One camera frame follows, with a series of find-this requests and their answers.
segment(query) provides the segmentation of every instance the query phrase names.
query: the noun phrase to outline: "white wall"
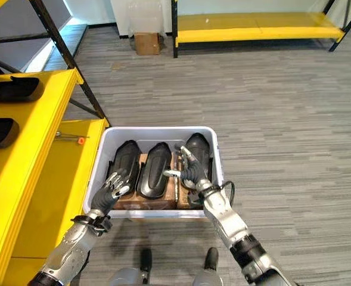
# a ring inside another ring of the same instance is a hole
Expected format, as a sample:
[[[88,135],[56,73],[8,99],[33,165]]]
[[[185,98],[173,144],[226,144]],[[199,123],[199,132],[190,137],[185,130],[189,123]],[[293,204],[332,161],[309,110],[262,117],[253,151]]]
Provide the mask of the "white wall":
[[[70,18],[63,0],[44,0],[57,27]],[[8,0],[0,8],[0,37],[43,33],[45,29],[29,1]],[[22,69],[49,39],[0,43],[0,61]]]
[[[110,0],[65,0],[76,24],[115,23]]]
[[[120,35],[127,35],[127,6],[131,0],[110,0]],[[178,0],[178,15],[207,13],[322,11],[328,0]],[[165,32],[171,32],[171,0],[161,0]],[[330,10],[332,21],[342,26],[346,0],[337,0]]]

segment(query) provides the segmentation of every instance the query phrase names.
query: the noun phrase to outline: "gray carpet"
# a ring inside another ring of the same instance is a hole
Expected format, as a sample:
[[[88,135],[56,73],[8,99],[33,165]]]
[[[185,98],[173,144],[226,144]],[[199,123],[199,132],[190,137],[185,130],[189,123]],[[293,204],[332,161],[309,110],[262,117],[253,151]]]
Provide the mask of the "gray carpet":
[[[87,32],[77,62],[114,126],[206,125],[234,209],[305,285],[351,285],[351,33],[328,41],[191,45],[140,57],[113,27]],[[73,98],[86,103],[80,89]],[[67,119],[90,118],[70,106]],[[246,285],[210,223],[114,220],[73,285],[107,285],[153,250],[151,282],[190,285],[209,247],[225,285]]]

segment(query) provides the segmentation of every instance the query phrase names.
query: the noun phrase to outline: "black shelf post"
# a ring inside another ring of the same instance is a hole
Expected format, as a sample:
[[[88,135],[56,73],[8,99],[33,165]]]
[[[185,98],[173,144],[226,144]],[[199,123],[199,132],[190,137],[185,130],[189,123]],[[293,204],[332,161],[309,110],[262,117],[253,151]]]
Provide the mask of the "black shelf post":
[[[82,90],[84,91],[86,97],[88,98],[89,102],[92,104],[95,112],[99,118],[106,118],[108,123],[110,124],[108,118],[106,117],[104,111],[102,110],[100,104],[98,103],[96,97],[94,96],[91,88],[89,87],[88,83],[86,82],[80,68],[76,64],[76,61],[72,57],[70,51],[68,50],[67,45],[63,41],[59,31],[56,28],[55,23],[53,22],[50,14],[48,13],[47,9],[45,8],[44,3],[42,0],[30,0],[30,3],[35,10],[36,14],[38,15],[40,21],[42,22],[46,32],[48,33],[49,37],[53,40],[55,46],[57,47],[58,51],[60,52],[61,56],[63,57],[66,64],[69,66],[70,69],[76,68],[81,75],[84,83],[81,86]],[[90,108],[85,109],[83,104],[80,104],[77,101],[71,101],[74,105],[86,110],[89,112]]]
[[[173,36],[173,56],[178,57],[178,0],[171,0],[171,22],[172,22],[172,36]]]
[[[331,48],[329,49],[329,52],[333,52],[338,47],[338,45],[342,42],[343,38],[346,37],[347,33],[350,31],[350,29],[351,29],[351,20],[349,24],[347,24],[347,26],[344,29],[342,29],[342,31],[344,31],[344,35],[342,36],[342,38],[340,38],[337,42],[333,44],[333,46],[331,46]]]
[[[324,13],[325,15],[328,14],[328,12],[329,12],[331,6],[333,6],[333,4],[334,4],[335,1],[336,1],[336,0],[329,0],[329,1],[327,2],[327,4],[326,4],[326,6],[325,6],[325,8],[324,8],[324,10],[323,10],[322,13]]]

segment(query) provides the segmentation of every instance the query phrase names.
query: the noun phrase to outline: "white plastic bin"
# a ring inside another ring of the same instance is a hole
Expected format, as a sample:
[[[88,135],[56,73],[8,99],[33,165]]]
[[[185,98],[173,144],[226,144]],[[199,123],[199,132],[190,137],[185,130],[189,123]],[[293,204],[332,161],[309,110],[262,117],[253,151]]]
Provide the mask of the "white plastic bin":
[[[143,153],[149,152],[156,143],[166,142],[174,151],[174,145],[184,145],[194,133],[204,135],[210,144],[210,156],[213,157],[212,181],[221,185],[223,171],[220,162],[218,139],[214,130],[204,126],[184,127],[114,127],[108,128],[101,138],[95,164],[86,191],[83,209],[87,213],[91,209],[91,201],[97,190],[103,185],[107,176],[109,161],[125,141],[137,142]],[[204,217],[202,210],[112,210],[109,215],[116,218],[188,218]]]

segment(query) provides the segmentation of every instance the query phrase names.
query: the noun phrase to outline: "brown cardboard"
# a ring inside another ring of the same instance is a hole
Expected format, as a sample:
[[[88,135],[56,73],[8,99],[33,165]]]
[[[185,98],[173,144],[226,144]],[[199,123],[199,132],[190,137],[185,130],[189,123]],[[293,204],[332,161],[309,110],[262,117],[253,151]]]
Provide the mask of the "brown cardboard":
[[[137,55],[158,55],[158,33],[135,33],[135,51]]]
[[[173,166],[174,156],[171,158],[171,166]],[[141,154],[139,165],[145,163],[147,154]],[[169,178],[166,186],[166,192],[162,198],[149,200],[137,194],[134,190],[132,194],[122,196],[114,205],[115,210],[174,210],[175,203],[175,187],[174,178]]]
[[[176,168],[178,170],[182,170],[182,160],[181,157],[177,157],[177,162],[176,162]],[[188,195],[188,190],[182,185],[181,179],[176,178],[178,180],[178,201],[176,202],[176,208],[185,210],[185,209],[190,209],[190,205],[188,204],[187,201],[187,195]]]

